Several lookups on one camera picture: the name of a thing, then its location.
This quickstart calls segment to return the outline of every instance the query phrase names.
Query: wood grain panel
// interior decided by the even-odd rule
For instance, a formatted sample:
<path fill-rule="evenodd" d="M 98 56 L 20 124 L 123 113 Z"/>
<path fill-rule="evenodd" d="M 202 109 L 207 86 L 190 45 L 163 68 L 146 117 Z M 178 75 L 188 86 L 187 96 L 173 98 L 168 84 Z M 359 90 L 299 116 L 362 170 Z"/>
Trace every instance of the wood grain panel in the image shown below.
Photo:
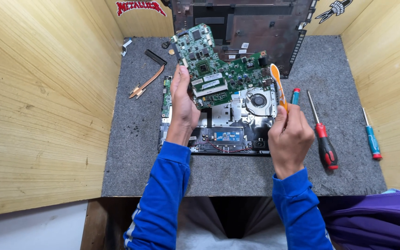
<path fill-rule="evenodd" d="M 103 1 L 0 1 L 0 213 L 100 196 L 122 42 Z"/>
<path fill-rule="evenodd" d="M 400 189 L 400 0 L 374 0 L 342 41 L 384 157 L 387 186 Z"/>
<path fill-rule="evenodd" d="M 331 9 L 330 4 L 335 0 L 319 0 L 316 4 L 316 11 L 312 16 L 311 23 L 304 29 L 308 36 L 340 35 L 342 32 L 361 14 L 373 0 L 353 0 L 345 9 L 345 12 L 333 14 L 329 19 L 319 24 L 321 19 L 316 19 L 320 14 Z"/>
<path fill-rule="evenodd" d="M 124 37 L 171 37 L 174 35 L 172 10 L 155 0 L 166 16 L 153 9 L 130 9 L 118 16 L 116 0 L 105 0 Z"/>

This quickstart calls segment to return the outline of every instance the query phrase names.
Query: left hand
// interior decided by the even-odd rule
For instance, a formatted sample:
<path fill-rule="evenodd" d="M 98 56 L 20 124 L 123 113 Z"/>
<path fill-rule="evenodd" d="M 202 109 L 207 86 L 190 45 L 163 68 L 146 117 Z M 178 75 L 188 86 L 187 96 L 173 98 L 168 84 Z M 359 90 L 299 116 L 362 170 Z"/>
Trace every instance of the left hand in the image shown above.
<path fill-rule="evenodd" d="M 189 71 L 177 65 L 171 83 L 172 118 L 166 141 L 187 146 L 192 131 L 197 127 L 200 110 L 188 94 Z"/>

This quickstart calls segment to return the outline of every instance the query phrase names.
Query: barcode label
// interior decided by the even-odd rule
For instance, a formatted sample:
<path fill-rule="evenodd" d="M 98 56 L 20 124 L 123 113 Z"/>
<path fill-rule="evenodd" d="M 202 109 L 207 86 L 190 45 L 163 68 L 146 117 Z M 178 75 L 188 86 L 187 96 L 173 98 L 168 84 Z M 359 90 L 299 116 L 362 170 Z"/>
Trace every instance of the barcode label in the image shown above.
<path fill-rule="evenodd" d="M 207 82 L 207 81 L 212 81 L 212 80 L 219 79 L 219 78 L 222 78 L 222 73 L 217 73 L 214 75 L 209 75 L 209 76 L 203 77 L 203 80 L 205 82 Z"/>
<path fill-rule="evenodd" d="M 220 83 L 219 80 L 215 80 L 215 81 L 212 81 L 212 82 L 209 82 L 209 83 L 203 85 L 201 89 L 209 88 L 209 87 L 212 87 L 212 86 L 217 85 L 219 83 Z"/>
<path fill-rule="evenodd" d="M 192 83 L 192 85 L 196 85 L 196 84 L 199 84 L 199 83 L 202 83 L 203 82 L 203 79 L 198 79 L 198 80 L 195 80 L 195 81 L 193 81 L 193 82 L 191 82 Z"/>

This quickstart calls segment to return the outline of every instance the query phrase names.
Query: label sticker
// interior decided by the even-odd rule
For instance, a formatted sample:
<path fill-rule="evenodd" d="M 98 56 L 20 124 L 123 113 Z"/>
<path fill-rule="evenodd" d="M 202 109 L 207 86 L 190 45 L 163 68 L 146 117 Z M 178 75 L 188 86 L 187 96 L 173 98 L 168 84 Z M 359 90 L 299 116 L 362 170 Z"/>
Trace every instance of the label sticker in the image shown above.
<path fill-rule="evenodd" d="M 131 9 L 152 9 L 157 11 L 158 13 L 166 16 L 163 9 L 161 9 L 160 5 L 155 2 L 144 2 L 144 1 L 131 1 L 131 2 L 116 2 L 117 5 L 117 15 L 121 16 L 121 14 L 129 11 Z"/>
<path fill-rule="evenodd" d="M 196 85 L 196 84 L 199 84 L 199 83 L 202 83 L 203 82 L 203 79 L 198 79 L 198 80 L 195 80 L 195 81 L 193 81 L 193 82 L 191 82 L 191 84 L 192 85 Z"/>
<path fill-rule="evenodd" d="M 207 81 L 212 81 L 212 80 L 219 79 L 219 78 L 222 78 L 222 73 L 217 73 L 214 75 L 209 75 L 209 76 L 203 77 L 203 80 L 205 82 L 207 82 Z"/>
<path fill-rule="evenodd" d="M 219 80 L 215 80 L 215 81 L 209 82 L 209 83 L 203 85 L 201 89 L 209 88 L 209 87 L 215 86 L 217 84 L 220 84 Z"/>

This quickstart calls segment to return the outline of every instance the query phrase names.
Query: blue sweatshirt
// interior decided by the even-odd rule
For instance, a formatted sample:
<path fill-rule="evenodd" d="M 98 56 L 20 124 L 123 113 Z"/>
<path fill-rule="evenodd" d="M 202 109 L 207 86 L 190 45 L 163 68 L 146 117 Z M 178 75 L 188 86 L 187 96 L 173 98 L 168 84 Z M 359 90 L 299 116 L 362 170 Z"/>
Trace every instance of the blue sweatshirt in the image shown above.
<path fill-rule="evenodd" d="M 127 250 L 175 249 L 178 207 L 188 186 L 190 156 L 188 147 L 164 142 L 132 224 L 123 234 Z M 285 225 L 288 249 L 332 250 L 307 169 L 283 180 L 276 175 L 272 179 L 272 198 Z"/>

